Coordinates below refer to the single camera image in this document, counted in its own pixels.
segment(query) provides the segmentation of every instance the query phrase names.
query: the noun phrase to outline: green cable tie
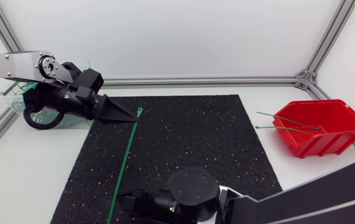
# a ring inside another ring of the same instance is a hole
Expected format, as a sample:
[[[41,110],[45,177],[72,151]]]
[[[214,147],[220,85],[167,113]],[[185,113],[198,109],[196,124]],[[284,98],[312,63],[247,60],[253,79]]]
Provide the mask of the green cable tie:
[[[308,132],[306,132],[306,131],[302,131],[302,130],[299,130],[299,129],[295,129],[295,128],[286,128],[286,127],[259,127],[259,126],[255,126],[255,128],[257,128],[257,129],[260,129],[260,128],[279,128],[279,129],[287,129],[287,130],[292,130],[292,131],[298,131],[298,132],[301,132],[301,133],[305,133],[305,134],[311,134],[312,136],[314,135],[314,134],[312,134],[312,133],[308,133]]]
[[[301,125],[303,127],[306,127],[306,128],[310,128],[310,129],[314,129],[314,130],[321,130],[321,127],[313,128],[313,127],[307,126],[305,124],[299,123],[297,121],[292,121],[291,119],[283,118],[283,117],[280,117],[280,116],[277,116],[277,115],[267,114],[267,113],[263,113],[263,112],[256,112],[256,113],[272,116],[272,117],[279,118],[279,119],[284,119],[286,121],[290,121],[290,122],[293,122],[295,124],[299,124],[299,125]]]
[[[139,108],[139,109],[137,110],[137,117],[138,117],[138,118],[140,118],[141,113],[142,113],[142,108]],[[123,170],[125,169],[127,157],[128,157],[128,155],[129,155],[129,151],[130,151],[130,146],[132,145],[133,136],[134,136],[134,133],[135,133],[136,128],[137,128],[137,123],[138,123],[138,121],[137,121],[136,123],[134,123],[133,130],[132,130],[132,133],[131,133],[130,139],[129,139],[129,144],[127,145],[127,148],[126,148],[125,158],[123,159],[123,162],[122,162],[121,171],[119,171],[119,177],[118,177],[118,181],[116,182],[116,187],[115,187],[113,202],[112,202],[112,204],[111,204],[111,209],[109,210],[109,215],[108,215],[108,219],[107,219],[107,224],[110,224],[110,223],[111,223],[111,219],[112,219],[112,217],[113,217],[113,211],[114,211],[116,196],[118,195],[119,185],[121,184],[122,175],[123,175]]]

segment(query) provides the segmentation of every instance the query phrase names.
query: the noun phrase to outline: black rubber mat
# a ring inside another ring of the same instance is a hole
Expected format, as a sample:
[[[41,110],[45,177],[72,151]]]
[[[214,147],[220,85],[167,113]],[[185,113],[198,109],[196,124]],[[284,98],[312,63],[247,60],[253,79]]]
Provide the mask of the black rubber mat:
[[[169,175],[203,167],[221,185],[256,199],[282,189],[240,98],[143,96],[117,98],[142,107],[119,193],[166,189]],[[106,223],[133,124],[94,122],[52,223]],[[139,223],[116,202],[111,223]]]

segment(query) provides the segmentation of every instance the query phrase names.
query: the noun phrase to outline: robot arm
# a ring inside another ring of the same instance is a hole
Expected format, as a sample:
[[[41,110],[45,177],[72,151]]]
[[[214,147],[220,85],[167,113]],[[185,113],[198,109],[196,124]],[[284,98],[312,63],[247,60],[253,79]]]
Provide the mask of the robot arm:
[[[19,82],[38,82],[23,94],[24,119],[37,129],[50,129],[61,122],[64,114],[98,119],[103,124],[136,122],[137,117],[107,95],[97,92],[104,83],[93,69],[81,72],[73,63],[59,64],[50,52],[12,52],[0,54],[0,78]],[[49,124],[32,120],[31,113],[44,107],[57,110]]]
[[[0,78],[19,82],[53,83],[73,81],[70,72],[50,52],[11,52],[0,54]]]

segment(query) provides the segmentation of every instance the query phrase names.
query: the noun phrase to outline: red storage bin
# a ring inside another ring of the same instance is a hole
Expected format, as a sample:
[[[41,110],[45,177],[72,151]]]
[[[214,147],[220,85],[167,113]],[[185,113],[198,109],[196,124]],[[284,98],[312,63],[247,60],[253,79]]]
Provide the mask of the red storage bin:
[[[355,111],[341,100],[293,101],[275,115],[321,128],[314,130],[275,118],[273,124],[276,127],[295,128],[314,134],[277,129],[294,156],[341,154],[355,142]]]

